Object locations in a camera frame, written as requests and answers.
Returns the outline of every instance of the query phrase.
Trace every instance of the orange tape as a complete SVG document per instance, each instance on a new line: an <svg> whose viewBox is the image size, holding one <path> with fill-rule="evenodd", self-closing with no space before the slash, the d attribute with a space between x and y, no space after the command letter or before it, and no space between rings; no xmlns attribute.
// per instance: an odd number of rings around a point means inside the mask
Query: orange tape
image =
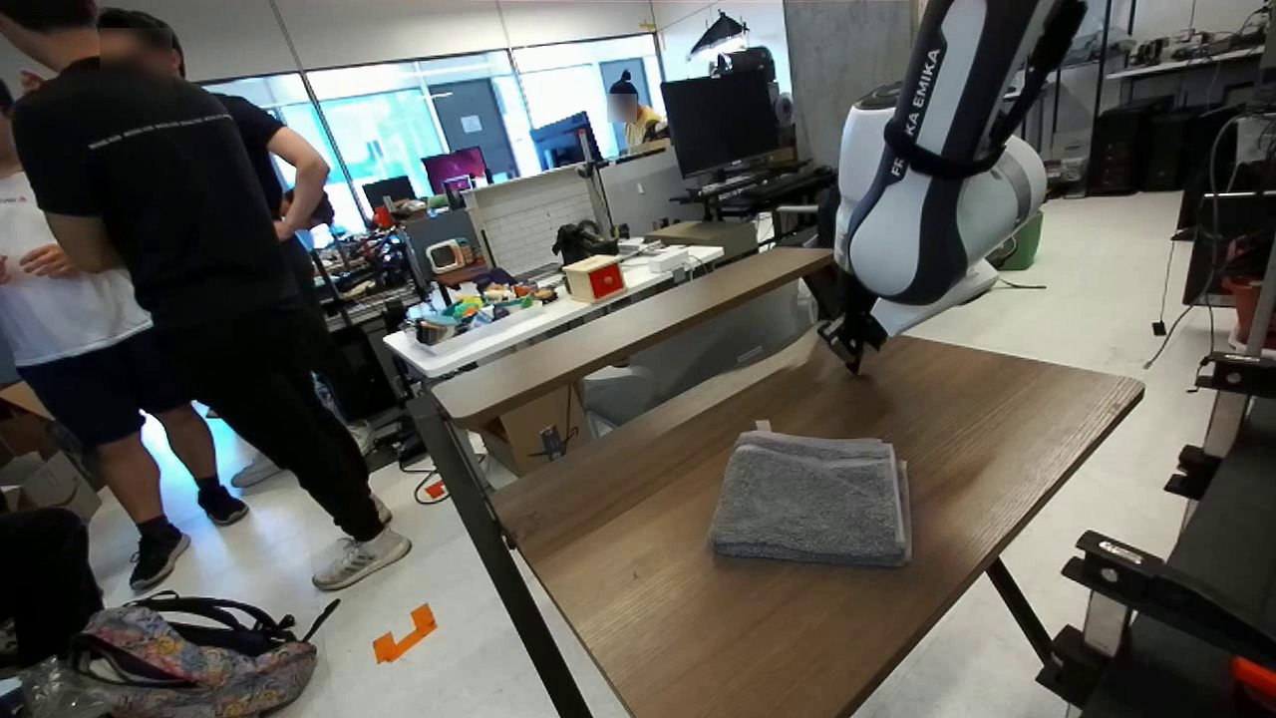
<svg viewBox="0 0 1276 718"><path fill-rule="evenodd" d="M370 644L370 656L376 664L398 664L404 656L410 656L424 640L436 633L436 611L431 604L424 604L418 611L410 611L410 633L395 640L395 633L384 633Z"/></svg>

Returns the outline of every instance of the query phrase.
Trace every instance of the door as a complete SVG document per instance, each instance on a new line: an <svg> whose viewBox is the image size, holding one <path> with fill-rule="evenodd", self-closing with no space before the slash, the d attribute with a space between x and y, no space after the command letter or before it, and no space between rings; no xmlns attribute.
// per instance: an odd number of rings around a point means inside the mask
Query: door
<svg viewBox="0 0 1276 718"><path fill-rule="evenodd" d="M496 99L492 80L431 84L431 99L452 151L479 148L492 181L520 181L503 105Z"/></svg>
<svg viewBox="0 0 1276 718"><path fill-rule="evenodd" d="M602 72L602 91L609 91L609 84L620 84L629 72L629 84L640 88L640 105L655 107L641 56L608 62L600 66L600 72ZM628 148L628 119L620 119L616 111L609 111L609 133L616 133L616 148Z"/></svg>

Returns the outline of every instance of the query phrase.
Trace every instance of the black bag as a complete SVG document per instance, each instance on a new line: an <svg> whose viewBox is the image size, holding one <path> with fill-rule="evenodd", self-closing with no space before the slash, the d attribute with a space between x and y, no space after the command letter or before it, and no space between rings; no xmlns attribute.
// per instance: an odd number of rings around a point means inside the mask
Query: black bag
<svg viewBox="0 0 1276 718"><path fill-rule="evenodd" d="M608 240L590 218L564 222L554 240L554 254L564 254L564 264L577 264L590 254L620 254L620 252L622 252L620 240Z"/></svg>

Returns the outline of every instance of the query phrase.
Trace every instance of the gray towel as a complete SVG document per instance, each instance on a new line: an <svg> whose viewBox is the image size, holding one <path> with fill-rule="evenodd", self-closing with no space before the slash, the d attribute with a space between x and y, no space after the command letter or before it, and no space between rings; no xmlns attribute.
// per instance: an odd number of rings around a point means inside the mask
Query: gray towel
<svg viewBox="0 0 1276 718"><path fill-rule="evenodd" d="M915 531L892 446L879 441L742 435L711 546L723 560L905 567Z"/></svg>

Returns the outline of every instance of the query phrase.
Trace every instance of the bag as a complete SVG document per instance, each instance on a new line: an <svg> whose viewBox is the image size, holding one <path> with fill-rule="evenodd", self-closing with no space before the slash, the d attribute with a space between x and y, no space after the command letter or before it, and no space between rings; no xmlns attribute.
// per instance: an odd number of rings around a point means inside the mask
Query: bag
<svg viewBox="0 0 1276 718"><path fill-rule="evenodd" d="M273 716L291 705L310 675L310 633L294 640L294 620L273 620L259 605L227 600L142 600L100 611L73 665L92 679L92 698L107 698L113 716Z"/></svg>
<svg viewBox="0 0 1276 718"><path fill-rule="evenodd" d="M577 264L590 254L620 254L620 240L602 240L600 222L582 218L582 222L564 222L557 240L554 240L554 254L564 254L564 264Z"/></svg>

